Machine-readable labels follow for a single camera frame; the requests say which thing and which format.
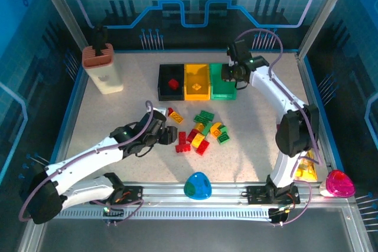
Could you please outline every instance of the table surface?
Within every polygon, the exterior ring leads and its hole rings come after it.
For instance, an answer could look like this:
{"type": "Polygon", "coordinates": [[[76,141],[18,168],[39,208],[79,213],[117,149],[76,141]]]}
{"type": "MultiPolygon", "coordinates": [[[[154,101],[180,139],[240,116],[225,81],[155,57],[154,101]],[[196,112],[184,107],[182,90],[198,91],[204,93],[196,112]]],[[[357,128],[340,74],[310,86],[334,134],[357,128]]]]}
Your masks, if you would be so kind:
{"type": "MultiPolygon", "coordinates": [[[[272,62],[277,54],[265,54],[272,62]]],[[[275,143],[276,113],[258,90],[248,87],[238,91],[235,101],[159,102],[157,94],[159,65],[165,63],[227,63],[225,53],[122,53],[115,54],[124,82],[124,90],[102,95],[88,80],[79,115],[74,127],[67,158],[74,156],[127,123],[139,121],[145,101],[155,107],[172,107],[183,118],[168,125],[179,131],[194,127],[193,118],[201,110],[215,113],[214,122],[222,122],[229,130],[231,141],[219,145],[210,135],[203,156],[191,152],[176,153],[174,145],[156,145],[142,158],[130,156],[106,166],[89,178],[115,172],[123,181],[184,182],[197,171],[204,172],[211,182],[265,181],[278,156],[275,143]]],[[[301,100],[307,102],[294,54],[284,54],[276,64],[275,73],[301,100]]],[[[318,180],[327,176],[326,168],[317,168],[318,180]]]]}

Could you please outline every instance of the cable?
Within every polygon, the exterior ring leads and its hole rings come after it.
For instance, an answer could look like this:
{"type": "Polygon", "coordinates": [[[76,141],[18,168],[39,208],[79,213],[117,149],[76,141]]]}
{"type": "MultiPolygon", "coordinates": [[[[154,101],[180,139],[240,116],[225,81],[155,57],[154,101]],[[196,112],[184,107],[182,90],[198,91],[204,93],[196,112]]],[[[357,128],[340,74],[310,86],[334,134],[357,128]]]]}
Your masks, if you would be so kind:
{"type": "Polygon", "coordinates": [[[142,208],[142,206],[144,204],[144,200],[143,199],[135,200],[135,201],[132,201],[132,202],[124,204],[124,205],[106,205],[106,204],[103,204],[103,203],[101,203],[99,201],[92,201],[92,202],[94,202],[97,205],[100,205],[100,206],[103,206],[103,207],[106,207],[106,208],[113,208],[113,209],[115,209],[115,208],[125,208],[125,207],[128,207],[130,205],[135,205],[137,203],[140,203],[140,205],[138,206],[138,208],[135,209],[134,212],[132,212],[130,215],[128,215],[122,221],[118,221],[117,224],[119,224],[121,222],[124,222],[124,221],[127,221],[128,219],[130,219],[131,217],[133,217],[142,208]]]}
{"type": "Polygon", "coordinates": [[[291,199],[291,201],[293,201],[293,210],[294,210],[295,209],[295,201],[294,201],[293,196],[290,193],[287,193],[286,195],[289,196],[289,198],[291,199]]]}
{"type": "Polygon", "coordinates": [[[106,146],[106,147],[102,147],[100,149],[95,149],[95,150],[91,150],[87,153],[84,153],[78,157],[76,157],[75,159],[73,159],[72,161],[66,163],[65,165],[63,165],[61,168],[58,168],[54,173],[52,173],[51,175],[49,175],[48,177],[46,177],[41,183],[39,183],[33,191],[31,191],[31,193],[29,194],[28,198],[25,200],[24,204],[22,205],[19,213],[18,213],[18,219],[22,222],[26,222],[26,221],[29,221],[31,218],[24,218],[24,213],[26,211],[26,208],[27,206],[29,205],[31,199],[34,197],[34,195],[38,192],[39,189],[41,189],[41,187],[43,185],[45,185],[48,181],[50,181],[51,179],[53,179],[55,176],[57,176],[59,174],[59,172],[62,172],[64,170],[66,170],[69,166],[73,165],[74,163],[94,154],[94,153],[99,153],[99,152],[103,152],[104,150],[111,150],[111,149],[117,149],[119,147],[122,147],[122,146],[125,146],[131,142],[133,142],[134,140],[136,140],[137,138],[139,138],[148,128],[149,124],[151,123],[152,121],[152,117],[154,115],[154,107],[152,105],[152,103],[147,100],[146,103],[145,103],[147,109],[151,109],[151,112],[149,114],[149,117],[148,117],[148,120],[147,120],[147,123],[146,125],[142,128],[142,130],[137,134],[135,135],[133,138],[125,141],[125,142],[122,142],[120,144],[115,144],[115,145],[110,145],[110,146],[106,146]]]}
{"type": "Polygon", "coordinates": [[[295,218],[293,218],[292,220],[289,220],[289,221],[282,222],[280,224],[272,224],[274,227],[276,227],[277,225],[280,225],[280,226],[287,225],[287,224],[290,224],[290,223],[296,221],[297,219],[299,219],[301,217],[301,215],[303,215],[305,213],[305,211],[307,210],[307,208],[309,206],[309,203],[311,202],[311,198],[312,198],[311,184],[307,181],[304,181],[304,180],[294,180],[294,181],[299,182],[299,183],[306,183],[308,185],[308,189],[309,189],[308,202],[307,202],[306,206],[303,208],[303,210],[299,213],[299,215],[297,215],[295,218]]]}
{"type": "Polygon", "coordinates": [[[242,38],[244,35],[246,34],[249,34],[251,32],[266,32],[268,34],[271,34],[273,37],[275,37],[275,39],[277,40],[278,44],[279,44],[279,48],[280,48],[280,53],[278,55],[278,57],[276,58],[275,61],[272,62],[272,64],[269,66],[269,69],[268,69],[268,74],[269,74],[269,78],[272,80],[272,82],[277,86],[277,88],[279,88],[283,93],[284,95],[291,101],[291,103],[301,112],[304,120],[305,120],[305,123],[306,123],[306,126],[307,126],[307,129],[308,129],[308,133],[309,133],[309,136],[310,136],[310,139],[311,139],[311,143],[312,143],[312,147],[314,148],[314,151],[315,151],[315,155],[317,157],[317,160],[319,162],[319,165],[323,166],[323,161],[322,159],[320,158],[320,153],[319,153],[319,149],[318,149],[318,145],[315,141],[315,135],[314,135],[314,132],[312,131],[312,127],[311,127],[311,124],[307,118],[307,115],[306,113],[304,112],[304,110],[300,107],[300,105],[294,100],[294,98],[285,90],[285,88],[283,88],[273,77],[272,77],[272,69],[273,69],[273,66],[281,59],[282,57],[282,54],[284,53],[284,47],[282,45],[282,41],[281,39],[272,31],[270,30],[266,30],[266,29],[261,29],[261,28],[254,28],[254,29],[249,29],[245,32],[242,32],[239,36],[237,36],[237,38],[235,39],[235,41],[239,40],[240,38],[242,38]]]}

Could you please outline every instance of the yellow tray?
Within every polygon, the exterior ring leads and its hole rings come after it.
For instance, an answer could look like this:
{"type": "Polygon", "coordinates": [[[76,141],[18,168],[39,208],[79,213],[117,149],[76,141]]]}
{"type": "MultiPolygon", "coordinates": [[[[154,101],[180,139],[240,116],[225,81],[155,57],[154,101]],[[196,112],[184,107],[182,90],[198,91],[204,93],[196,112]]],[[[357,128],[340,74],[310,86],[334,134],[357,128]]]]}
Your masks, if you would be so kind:
{"type": "Polygon", "coordinates": [[[185,64],[184,99],[210,100],[210,67],[208,64],[185,64]]]}

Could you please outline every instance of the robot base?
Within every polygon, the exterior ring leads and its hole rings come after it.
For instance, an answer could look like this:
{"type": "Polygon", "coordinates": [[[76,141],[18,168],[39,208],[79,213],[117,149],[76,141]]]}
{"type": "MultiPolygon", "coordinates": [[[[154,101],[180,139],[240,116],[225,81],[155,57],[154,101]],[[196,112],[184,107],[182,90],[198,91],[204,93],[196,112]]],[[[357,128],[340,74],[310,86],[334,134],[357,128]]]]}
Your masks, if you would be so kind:
{"type": "Polygon", "coordinates": [[[243,196],[248,198],[249,205],[290,205],[293,202],[298,205],[301,203],[298,188],[294,186],[294,183],[284,188],[277,188],[269,175],[265,186],[247,186],[243,196]]]}

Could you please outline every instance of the white robotic arm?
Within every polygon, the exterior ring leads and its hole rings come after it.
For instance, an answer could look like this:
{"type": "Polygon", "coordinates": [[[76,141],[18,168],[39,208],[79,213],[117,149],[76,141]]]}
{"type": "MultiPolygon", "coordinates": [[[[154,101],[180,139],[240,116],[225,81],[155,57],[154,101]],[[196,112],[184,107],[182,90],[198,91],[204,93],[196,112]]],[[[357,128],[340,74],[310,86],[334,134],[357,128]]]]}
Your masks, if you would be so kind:
{"type": "Polygon", "coordinates": [[[151,113],[150,106],[141,121],[118,127],[94,147],[45,168],[39,163],[35,164],[29,169],[19,193],[33,221],[36,224],[44,223],[61,210],[84,202],[100,200],[104,204],[123,205],[140,199],[142,188],[125,187],[114,173],[90,180],[82,179],[129,155],[138,156],[144,148],[149,149],[143,155],[157,143],[169,145],[175,142],[177,128],[165,127],[167,118],[164,113],[164,110],[155,108],[151,113]]]}
{"type": "MultiPolygon", "coordinates": [[[[268,66],[261,66],[252,71],[250,74],[250,84],[252,87],[258,89],[268,100],[271,106],[276,110],[276,124],[279,125],[281,120],[288,111],[296,111],[298,108],[289,101],[289,99],[283,94],[276,84],[274,84],[269,77],[268,66]]],[[[301,106],[304,107],[305,103],[295,97],[288,88],[277,78],[277,76],[272,71],[272,77],[291,95],[291,97],[301,106]]],[[[297,162],[298,158],[302,155],[305,155],[307,152],[303,151],[297,153],[295,156],[290,157],[281,151],[278,153],[278,158],[276,164],[271,173],[272,182],[278,187],[286,187],[293,183],[294,175],[291,175],[291,172],[298,167],[299,163],[297,162]]]]}
{"type": "Polygon", "coordinates": [[[293,192],[294,174],[298,158],[312,148],[309,130],[302,115],[304,112],[311,121],[311,131],[318,136],[319,113],[315,105],[307,106],[294,96],[290,90],[269,69],[269,63],[261,56],[253,58],[243,40],[236,41],[227,49],[230,56],[228,64],[222,66],[224,81],[244,82],[258,89],[276,110],[276,143],[279,154],[273,172],[267,178],[267,194],[270,200],[293,192]]]}

